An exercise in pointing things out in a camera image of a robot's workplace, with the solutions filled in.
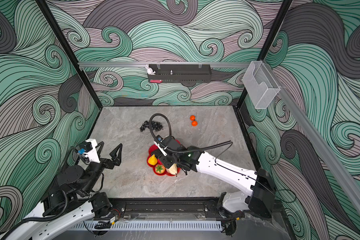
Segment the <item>beige pear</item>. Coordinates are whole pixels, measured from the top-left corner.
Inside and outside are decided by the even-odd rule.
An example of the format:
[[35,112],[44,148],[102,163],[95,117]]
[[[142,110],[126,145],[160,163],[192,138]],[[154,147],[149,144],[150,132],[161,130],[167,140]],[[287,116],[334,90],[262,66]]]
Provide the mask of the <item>beige pear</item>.
[[166,168],[166,173],[168,176],[176,176],[178,172],[177,164],[172,164],[169,168]]

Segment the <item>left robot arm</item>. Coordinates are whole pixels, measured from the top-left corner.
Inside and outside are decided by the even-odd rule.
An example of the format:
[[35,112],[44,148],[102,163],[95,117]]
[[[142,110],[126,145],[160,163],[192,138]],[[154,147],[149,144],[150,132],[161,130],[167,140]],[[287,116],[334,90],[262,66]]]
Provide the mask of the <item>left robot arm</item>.
[[87,140],[70,147],[55,177],[56,183],[44,194],[36,207],[7,231],[0,231],[0,240],[51,240],[74,225],[100,219],[95,232],[110,229],[122,216],[107,194],[95,191],[105,169],[112,170],[122,162],[123,145],[100,157],[104,142]]

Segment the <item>black grape bunch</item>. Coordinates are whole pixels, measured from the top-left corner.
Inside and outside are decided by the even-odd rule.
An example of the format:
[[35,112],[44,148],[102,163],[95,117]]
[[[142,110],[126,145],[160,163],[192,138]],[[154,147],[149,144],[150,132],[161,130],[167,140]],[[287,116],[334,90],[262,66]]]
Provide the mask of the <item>black grape bunch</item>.
[[143,132],[145,129],[152,129],[153,131],[161,131],[163,129],[163,125],[160,122],[155,122],[152,121],[152,123],[150,124],[148,121],[145,121],[141,127],[140,127],[140,131]]

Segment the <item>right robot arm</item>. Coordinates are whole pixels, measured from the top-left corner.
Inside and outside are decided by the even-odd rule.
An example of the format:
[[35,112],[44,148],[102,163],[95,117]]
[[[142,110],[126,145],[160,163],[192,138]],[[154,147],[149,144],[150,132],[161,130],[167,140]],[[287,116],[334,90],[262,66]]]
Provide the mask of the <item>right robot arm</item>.
[[247,170],[214,157],[208,151],[220,147],[230,148],[232,141],[198,148],[186,148],[173,135],[163,138],[156,134],[162,126],[154,122],[157,114],[144,123],[154,139],[155,149],[149,153],[147,164],[156,175],[176,176],[180,171],[185,174],[195,172],[215,177],[237,188],[235,193],[222,193],[217,209],[220,215],[229,217],[233,214],[250,211],[256,217],[272,218],[275,201],[291,204],[297,195],[288,189],[278,189],[269,172],[264,169]]

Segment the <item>red flower-shaped fruit bowl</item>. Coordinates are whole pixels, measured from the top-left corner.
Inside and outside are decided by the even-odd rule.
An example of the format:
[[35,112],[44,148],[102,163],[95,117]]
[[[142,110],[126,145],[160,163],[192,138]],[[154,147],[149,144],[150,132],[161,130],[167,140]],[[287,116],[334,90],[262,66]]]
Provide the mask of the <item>red flower-shaped fruit bowl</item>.
[[149,155],[148,155],[148,157],[147,157],[147,160],[146,160],[146,162],[147,162],[147,165],[150,167],[150,168],[152,168],[152,170],[153,170],[153,173],[155,174],[155,175],[157,175],[157,176],[168,176],[167,175],[167,173],[165,172],[164,174],[162,174],[162,175],[158,175],[158,174],[156,174],[155,173],[155,166],[150,166],[149,164],[148,164],[148,158],[151,156],[151,155],[155,155],[156,156],[156,158],[158,159],[158,163],[157,164],[159,164],[159,165],[164,165],[163,163],[162,163],[162,159],[164,158],[164,155],[160,152],[160,150],[158,149],[158,147],[156,146],[156,145],[152,145],[152,146],[150,146],[150,148],[149,148],[149,150],[148,150],[148,153],[149,153]]

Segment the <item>red strawberry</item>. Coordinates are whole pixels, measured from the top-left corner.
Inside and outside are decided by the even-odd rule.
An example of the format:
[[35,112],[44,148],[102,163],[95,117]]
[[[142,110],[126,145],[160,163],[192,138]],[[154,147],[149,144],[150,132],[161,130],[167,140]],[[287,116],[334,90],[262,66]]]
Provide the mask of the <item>red strawberry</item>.
[[162,175],[166,172],[166,168],[164,165],[159,165],[157,164],[155,166],[155,173],[158,174],[158,175]]

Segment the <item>small yellow lemon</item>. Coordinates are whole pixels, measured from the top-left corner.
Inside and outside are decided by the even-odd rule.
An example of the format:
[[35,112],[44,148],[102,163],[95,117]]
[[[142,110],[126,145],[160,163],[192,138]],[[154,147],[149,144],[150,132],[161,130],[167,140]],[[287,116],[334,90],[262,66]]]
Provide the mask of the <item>small yellow lemon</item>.
[[151,155],[151,156],[148,158],[148,164],[149,164],[150,166],[155,166],[157,163],[158,163],[158,159],[156,158],[155,155]]

